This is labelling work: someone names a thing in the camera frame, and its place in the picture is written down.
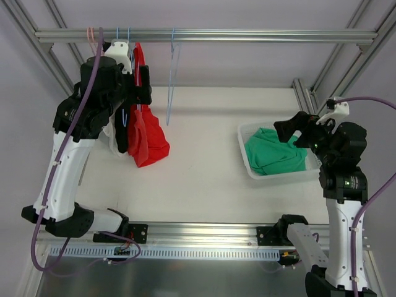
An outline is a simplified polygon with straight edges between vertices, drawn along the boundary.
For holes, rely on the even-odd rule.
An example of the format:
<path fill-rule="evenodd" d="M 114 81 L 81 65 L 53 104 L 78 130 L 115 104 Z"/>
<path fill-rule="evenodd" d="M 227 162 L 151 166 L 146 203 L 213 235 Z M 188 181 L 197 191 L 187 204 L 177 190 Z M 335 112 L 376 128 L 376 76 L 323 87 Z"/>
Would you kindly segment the blue hanger with red top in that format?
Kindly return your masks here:
<path fill-rule="evenodd" d="M 135 56 L 135 51 L 137 48 L 137 43 L 133 43 L 131 41 L 131 28 L 129 27 L 127 30 L 127 39 L 128 39 L 128 43 L 131 46 L 130 47 L 130 60 L 131 60 L 131 66 L 133 67 L 133 71 L 132 74 L 134 75 L 134 78 L 137 79 L 136 85 L 139 86 L 140 82 L 139 82 L 139 78 L 138 78 L 138 74 L 139 74 L 139 58 L 136 58 Z M 128 123 L 128 115 L 125 112 L 125 109 L 122 109 L 122 121 L 123 121 L 123 127 L 127 127 L 127 123 Z"/>

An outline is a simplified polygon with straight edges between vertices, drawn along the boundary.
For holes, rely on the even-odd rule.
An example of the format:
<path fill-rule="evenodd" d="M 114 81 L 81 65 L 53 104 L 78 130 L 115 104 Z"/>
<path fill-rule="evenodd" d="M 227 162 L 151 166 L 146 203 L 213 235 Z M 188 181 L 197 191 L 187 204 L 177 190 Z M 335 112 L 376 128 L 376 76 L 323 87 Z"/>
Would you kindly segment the green tank top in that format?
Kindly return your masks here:
<path fill-rule="evenodd" d="M 269 176 L 306 170 L 307 150 L 295 147 L 298 138 L 292 136 L 280 142 L 277 132 L 264 127 L 258 130 L 244 144 L 248 164 L 255 174 Z"/>

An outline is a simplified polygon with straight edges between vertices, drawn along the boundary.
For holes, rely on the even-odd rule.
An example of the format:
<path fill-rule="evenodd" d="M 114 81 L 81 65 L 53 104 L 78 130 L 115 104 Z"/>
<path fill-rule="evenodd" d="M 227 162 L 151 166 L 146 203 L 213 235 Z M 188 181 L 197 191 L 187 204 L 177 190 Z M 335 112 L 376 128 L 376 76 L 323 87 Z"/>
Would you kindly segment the blue wire hanger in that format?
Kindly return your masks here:
<path fill-rule="evenodd" d="M 166 108 L 166 125 L 170 124 L 171 111 L 173 107 L 174 88 L 176 85 L 176 78 L 178 75 L 178 66 L 181 52 L 181 44 L 175 42 L 176 28 L 174 27 L 171 32 L 171 63 L 168 76 L 168 96 Z"/>

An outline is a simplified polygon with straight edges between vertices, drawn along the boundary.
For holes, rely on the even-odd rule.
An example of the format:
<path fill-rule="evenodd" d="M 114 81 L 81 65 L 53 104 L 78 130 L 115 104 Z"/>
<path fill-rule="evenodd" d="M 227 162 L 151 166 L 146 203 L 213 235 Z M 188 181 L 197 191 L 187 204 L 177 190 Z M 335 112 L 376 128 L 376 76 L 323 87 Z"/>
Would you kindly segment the red tank top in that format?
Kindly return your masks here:
<path fill-rule="evenodd" d="M 127 137 L 127 152 L 139 168 L 152 165 L 169 155 L 170 144 L 159 119 L 148 105 L 131 106 Z"/>

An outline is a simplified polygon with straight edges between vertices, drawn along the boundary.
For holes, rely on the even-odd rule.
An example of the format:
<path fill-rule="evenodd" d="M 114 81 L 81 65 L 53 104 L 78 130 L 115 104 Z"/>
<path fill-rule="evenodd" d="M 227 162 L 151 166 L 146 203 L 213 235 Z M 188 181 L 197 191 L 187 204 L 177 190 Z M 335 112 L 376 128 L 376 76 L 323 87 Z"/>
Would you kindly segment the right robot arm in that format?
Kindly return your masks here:
<path fill-rule="evenodd" d="M 293 245 L 306 270 L 308 296 L 375 296 L 363 264 L 363 208 L 368 205 L 368 180 L 358 167 L 367 142 L 366 130 L 351 122 L 336 125 L 298 112 L 274 124 L 280 142 L 295 132 L 298 148 L 311 149 L 320 160 L 319 182 L 329 217 L 329 253 L 324 254 L 301 215 L 283 215 L 275 224 L 277 240 Z"/>

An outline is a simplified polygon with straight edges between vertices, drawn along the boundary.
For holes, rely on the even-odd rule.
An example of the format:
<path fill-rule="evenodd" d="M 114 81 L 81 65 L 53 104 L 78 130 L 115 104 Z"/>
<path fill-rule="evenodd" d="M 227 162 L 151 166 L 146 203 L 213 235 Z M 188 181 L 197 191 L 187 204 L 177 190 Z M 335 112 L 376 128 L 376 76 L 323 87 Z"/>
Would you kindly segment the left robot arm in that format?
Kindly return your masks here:
<path fill-rule="evenodd" d="M 58 106 L 53 122 L 53 152 L 42 194 L 22 209 L 21 216 L 45 226 L 60 238 L 80 238 L 88 232 L 107 232 L 115 242 L 129 234 L 129 219 L 113 209 L 88 209 L 75 201 L 83 168 L 95 141 L 110 117 L 126 104 L 151 104 L 150 74 L 147 65 L 139 67 L 140 84 L 133 74 L 122 72 L 125 63 L 100 58 L 92 87 L 90 76 L 95 59 L 80 67 L 80 82 Z"/>

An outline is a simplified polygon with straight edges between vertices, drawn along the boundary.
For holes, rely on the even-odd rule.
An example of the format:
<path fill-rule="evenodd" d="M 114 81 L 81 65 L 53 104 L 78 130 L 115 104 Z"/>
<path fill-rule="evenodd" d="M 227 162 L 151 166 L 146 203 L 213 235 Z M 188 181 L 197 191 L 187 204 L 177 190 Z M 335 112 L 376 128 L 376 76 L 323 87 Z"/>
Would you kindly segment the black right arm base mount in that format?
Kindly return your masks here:
<path fill-rule="evenodd" d="M 280 246 L 282 240 L 275 226 L 258 226 L 256 228 L 258 246 Z"/>

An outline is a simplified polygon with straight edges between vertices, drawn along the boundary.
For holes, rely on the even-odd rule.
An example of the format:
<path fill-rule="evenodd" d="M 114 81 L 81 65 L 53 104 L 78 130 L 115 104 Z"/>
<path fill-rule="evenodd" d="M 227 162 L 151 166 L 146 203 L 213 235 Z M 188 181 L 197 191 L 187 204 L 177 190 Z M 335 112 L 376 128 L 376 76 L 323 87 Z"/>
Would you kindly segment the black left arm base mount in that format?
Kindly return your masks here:
<path fill-rule="evenodd" d="M 145 244 L 147 242 L 148 225 L 140 223 L 129 223 L 128 226 L 122 227 L 115 232 L 115 235 L 123 238 L 129 238 L 138 244 Z M 126 243 L 119 238 L 114 238 L 103 233 L 97 233 L 93 236 L 94 243 Z"/>

